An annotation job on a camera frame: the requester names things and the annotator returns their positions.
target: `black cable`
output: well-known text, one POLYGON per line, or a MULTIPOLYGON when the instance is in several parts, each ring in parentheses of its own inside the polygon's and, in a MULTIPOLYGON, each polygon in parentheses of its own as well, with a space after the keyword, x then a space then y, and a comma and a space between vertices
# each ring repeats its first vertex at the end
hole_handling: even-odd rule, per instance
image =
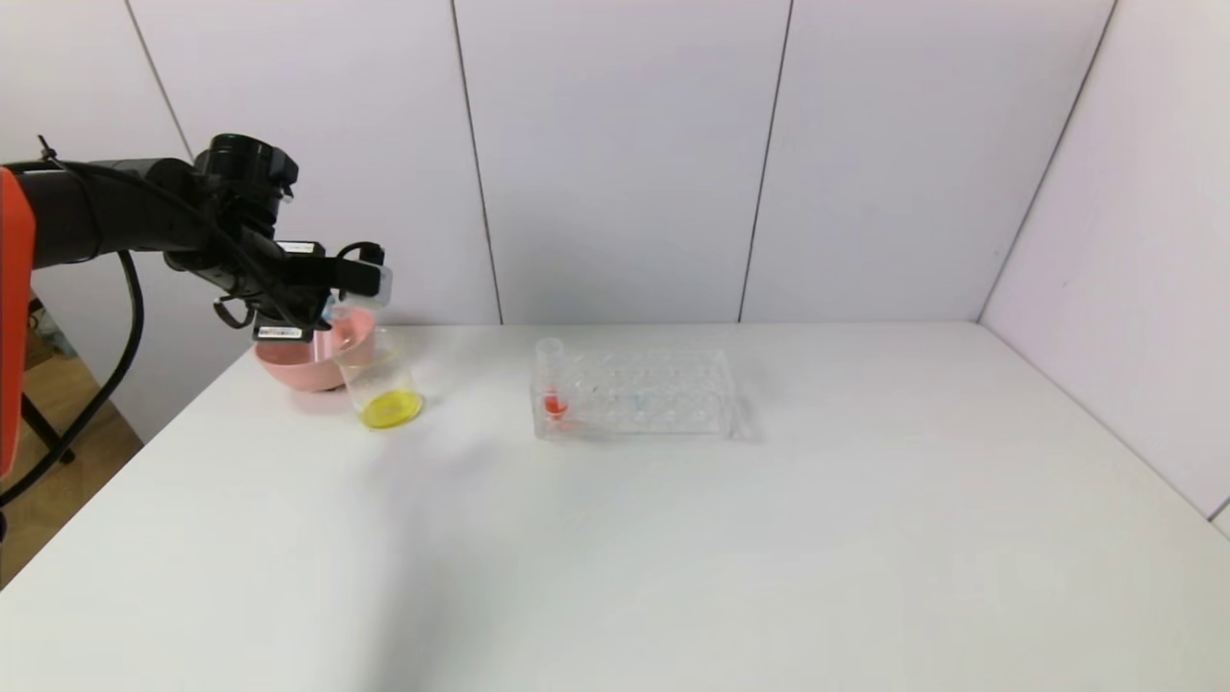
POLYGON ((314 327, 306 326, 294 315, 293 311, 287 309, 287 306, 278 297, 277 293, 272 289, 269 283, 264 280, 264 277, 262 274, 262 272, 264 272, 264 268, 257 264, 256 261, 252 259, 252 257, 250 257, 247 252, 244 251, 240 243, 236 242, 235 238, 230 236, 230 234, 219 227, 218 224, 214 222, 214 220, 207 216, 204 213, 202 213, 200 209, 192 206, 191 204, 176 197, 167 189, 164 189, 132 173, 118 171, 116 168, 108 168, 106 166, 97 166, 95 163, 82 163, 79 161, 57 161, 57 163, 58 165, 48 163, 46 161, 23 161, 18 163, 5 163, 4 167, 14 172, 48 171, 59 168, 66 172, 77 173, 79 176, 80 173, 89 173, 89 175, 97 175, 101 177, 108 177, 127 184, 139 187, 141 191, 149 192, 150 194, 157 197, 159 199, 162 199, 164 202, 180 208, 180 210, 191 215, 193 220, 205 226, 205 229, 208 229, 218 240, 221 241, 223 245, 226 246, 226 250, 231 253, 231 256, 241 264, 244 264, 245 268, 247 268, 248 273, 252 275, 252 280, 255 280, 257 286, 260 286, 261 290, 264 291, 264 294, 269 299, 269 302, 274 306, 274 309, 278 310, 283 320, 289 322, 292 326, 296 326, 304 331, 312 331, 314 327))
MULTIPOLYGON (((62 170, 71 175, 81 184, 81 189, 85 192, 86 205, 90 209, 90 216, 101 234, 102 219, 98 215, 97 205, 93 203, 93 194, 90 192, 89 183, 84 177, 60 163, 54 157, 55 152, 53 150, 47 149, 44 155, 48 156, 49 161, 58 163, 62 170)), ((4 508, 9 503, 16 500, 22 493, 34 486, 38 479, 41 479, 48 471, 52 470, 52 467, 55 466, 55 462, 64 456, 64 452, 66 452, 69 446, 73 445, 73 441, 76 440, 77 435, 85 430, 85 427, 90 424, 90 420, 98 413, 98 409, 102 408, 116 388, 119 387, 124 376, 128 375, 128 370, 132 368, 133 360, 137 358, 137 348, 141 340, 141 331, 145 328, 145 299, 141 295, 141 283, 137 277, 137 264, 133 263, 132 253, 127 250, 119 250, 116 254, 119 257, 119 263, 124 269, 124 278, 128 280, 128 297, 133 309, 132 324, 128 327, 128 342, 124 343, 124 352, 119 355, 119 363, 116 364, 116 370, 112 371, 111 377, 108 377, 107 382, 98 390, 98 393, 90 399, 90 403, 85 406, 85 409, 77 414, 77 418, 71 425, 69 425, 69 429, 60 436, 59 444, 47 452, 47 455, 44 455, 43 458, 34 465, 34 468, 26 473, 26 476, 17 479, 17 482, 14 483, 7 490, 0 493, 0 508, 4 508)))

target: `white table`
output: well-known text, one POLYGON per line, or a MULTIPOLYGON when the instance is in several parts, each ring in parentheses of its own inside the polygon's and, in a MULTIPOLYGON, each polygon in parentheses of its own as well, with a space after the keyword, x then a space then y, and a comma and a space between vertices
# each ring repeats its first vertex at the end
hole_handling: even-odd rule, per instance
POLYGON ((1230 690, 1230 542, 968 323, 417 327, 245 356, 0 594, 0 690, 1230 690), (716 345, 743 440, 533 438, 534 340, 716 345))

